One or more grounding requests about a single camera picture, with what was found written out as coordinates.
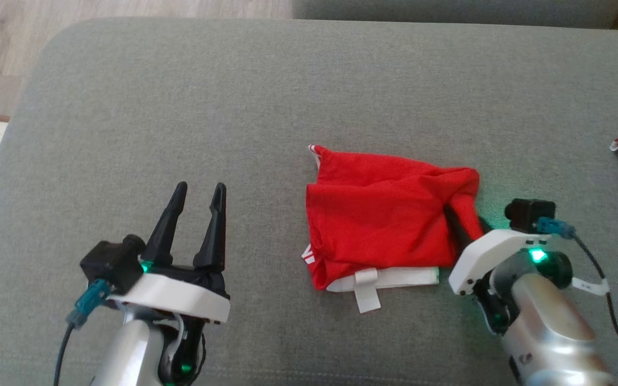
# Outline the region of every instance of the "blue connector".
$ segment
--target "blue connector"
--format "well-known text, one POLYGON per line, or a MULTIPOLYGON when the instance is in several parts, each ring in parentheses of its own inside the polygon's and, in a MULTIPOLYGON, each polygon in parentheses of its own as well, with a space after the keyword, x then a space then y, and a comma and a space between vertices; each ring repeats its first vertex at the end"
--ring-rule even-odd
POLYGON ((75 309, 66 317, 66 322, 79 329, 87 322, 87 317, 98 306, 103 305, 106 298, 111 294, 111 288, 103 279, 96 279, 76 301, 75 309))
POLYGON ((562 239, 571 240, 576 235, 576 228, 555 218, 539 217, 538 232, 541 234, 556 234, 562 239))

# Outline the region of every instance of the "white tag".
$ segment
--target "white tag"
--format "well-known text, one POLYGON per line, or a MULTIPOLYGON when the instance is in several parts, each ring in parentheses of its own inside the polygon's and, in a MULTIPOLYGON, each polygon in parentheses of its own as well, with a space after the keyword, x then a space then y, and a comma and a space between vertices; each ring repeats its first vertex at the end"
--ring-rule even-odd
POLYGON ((302 259, 304 259, 304 262, 306 262, 307 265, 311 264, 312 262, 316 262, 316 259, 314 258, 314 252, 311 250, 311 244, 307 245, 307 249, 305 249, 304 253, 302 254, 302 259))
POLYGON ((601 284, 593 284, 579 278, 573 278, 571 279, 571 285, 574 288, 578 288, 589 293, 594 293, 598 296, 604 296, 609 292, 609 283, 607 282, 607 279, 602 279, 601 284))
POLYGON ((359 313, 378 310, 380 300, 376 292, 376 281, 378 281, 378 270, 368 268, 354 273, 354 296, 359 313))

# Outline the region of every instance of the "black cable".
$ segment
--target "black cable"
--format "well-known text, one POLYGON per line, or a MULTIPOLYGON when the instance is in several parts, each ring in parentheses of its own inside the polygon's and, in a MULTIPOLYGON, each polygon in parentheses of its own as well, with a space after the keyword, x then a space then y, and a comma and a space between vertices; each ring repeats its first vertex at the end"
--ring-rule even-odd
MULTIPOLYGON (((573 235, 573 239, 576 240, 576 242, 579 245, 579 247, 581 247, 581 249, 583 249, 583 252, 586 252, 586 256, 588 256, 588 259, 591 260, 591 262, 593 263, 593 266, 598 271, 600 279, 604 279, 605 278, 605 274, 602 271, 602 268, 601 268, 600 264, 598 264, 598 261, 595 259, 595 257, 591 253, 590 249, 588 249, 588 247, 586 247, 586 244, 584 244, 583 241, 581 241, 581 239, 579 239, 579 237, 577 235, 573 235)), ((616 316, 615 316, 615 313, 614 313, 614 305, 612 303, 612 294, 610 293, 610 291, 607 291, 607 293, 605 294, 605 297, 607 298, 607 308, 609 308, 610 320, 612 321, 612 326, 614 327, 614 332, 616 332, 616 337, 618 338, 618 322, 616 322, 616 316)))
POLYGON ((600 275, 600 279, 604 279, 605 273, 602 271, 602 267, 600 266, 598 261, 596 261, 595 257, 591 253, 591 250, 588 249, 588 247, 586 247, 586 244, 584 244, 583 241, 581 241, 580 237, 578 237, 576 234, 573 235, 573 239, 576 240, 576 243, 578 244, 578 246, 581 247, 581 249, 583 249, 583 252, 586 252, 586 256, 588 256, 588 259, 591 259, 593 266, 595 267, 595 269, 598 271, 598 274, 600 275))
POLYGON ((194 379, 197 379, 197 377, 199 376, 199 373, 202 372, 202 367, 204 367, 204 359, 206 358, 207 358, 207 340, 204 339, 204 334, 202 334, 202 360, 199 361, 199 369, 197 369, 197 372, 194 374, 194 379))
POLYGON ((66 352, 66 346, 68 345, 68 339, 71 338, 71 332, 73 332, 73 325, 68 324, 66 333, 63 335, 61 341, 61 347, 58 349, 58 357, 56 357, 56 368, 54 369, 54 386, 58 386, 58 380, 61 377, 61 364, 63 363, 63 354, 66 352))

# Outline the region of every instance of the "gray sofa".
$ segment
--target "gray sofa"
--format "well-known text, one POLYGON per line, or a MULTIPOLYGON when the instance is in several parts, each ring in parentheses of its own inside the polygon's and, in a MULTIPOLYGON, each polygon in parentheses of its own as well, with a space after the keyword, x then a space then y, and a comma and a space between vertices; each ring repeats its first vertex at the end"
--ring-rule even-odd
MULTIPOLYGON (((618 32, 319 20, 103 19, 45 49, 0 147, 0 385, 48 384, 64 317, 99 240, 147 237, 178 181, 174 243, 199 248, 228 186, 230 320, 205 330, 197 384, 512 384, 477 305, 437 286, 312 288, 308 144, 481 174, 478 211, 506 227, 515 197, 557 202, 599 257, 618 313, 618 32)), ((566 243, 577 276, 596 278, 566 243)), ((567 296, 618 381, 603 298, 567 296)), ((87 385, 121 323, 73 334, 62 384, 87 385)))
POLYGON ((611 28, 618 0, 292 0, 295 19, 611 28))

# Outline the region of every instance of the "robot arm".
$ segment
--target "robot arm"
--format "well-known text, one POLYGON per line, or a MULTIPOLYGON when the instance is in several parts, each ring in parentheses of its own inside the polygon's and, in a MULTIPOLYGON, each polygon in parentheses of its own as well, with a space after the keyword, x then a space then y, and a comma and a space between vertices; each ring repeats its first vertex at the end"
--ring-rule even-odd
POLYGON ((111 286, 104 305, 123 312, 123 326, 93 386, 192 384, 206 355, 204 325, 228 320, 225 185, 216 186, 209 227, 192 266, 176 266, 170 249, 186 193, 187 184, 179 183, 147 244, 135 235, 122 244, 102 241, 80 263, 89 283, 111 286))
MULTIPOLYGON (((519 384, 611 385, 613 377, 596 354, 595 335, 559 291, 573 277, 565 254, 550 251, 551 235, 539 218, 554 218, 554 203, 515 200, 505 213, 514 229, 491 230, 478 240, 456 235, 459 259, 449 276, 457 295, 474 295, 490 331, 502 336, 519 384)), ((452 230, 461 227, 448 214, 452 230)))

